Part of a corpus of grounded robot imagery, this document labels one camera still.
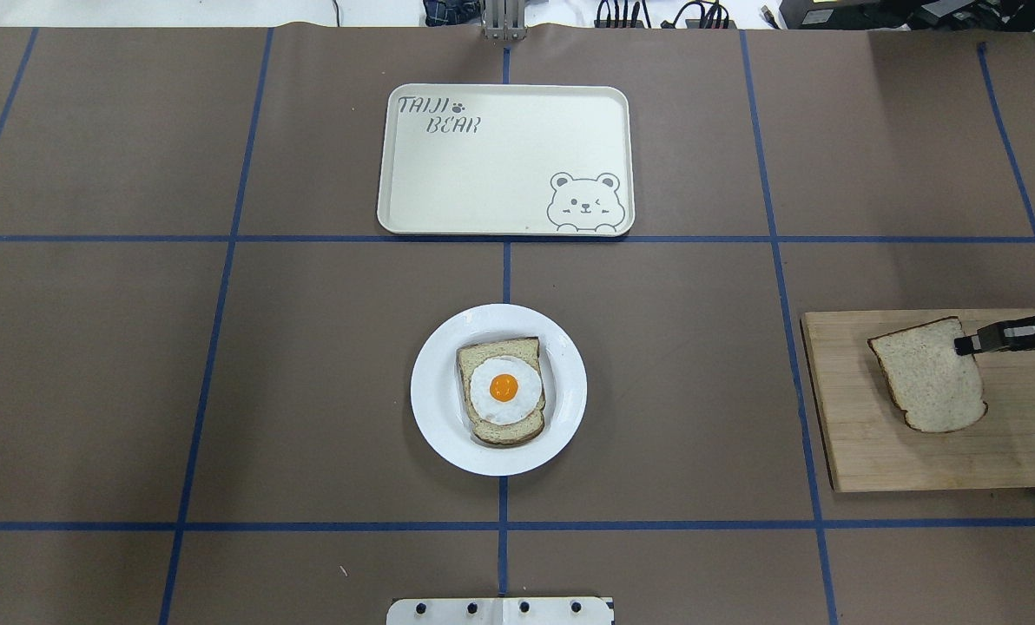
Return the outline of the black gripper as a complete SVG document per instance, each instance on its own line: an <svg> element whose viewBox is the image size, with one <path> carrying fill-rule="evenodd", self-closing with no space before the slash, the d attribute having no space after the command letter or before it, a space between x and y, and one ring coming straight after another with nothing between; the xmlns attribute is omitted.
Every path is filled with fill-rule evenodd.
<svg viewBox="0 0 1035 625"><path fill-rule="evenodd" d="M1035 351L1035 321L1000 321L973 335L955 338L953 347L959 356Z"/></svg>

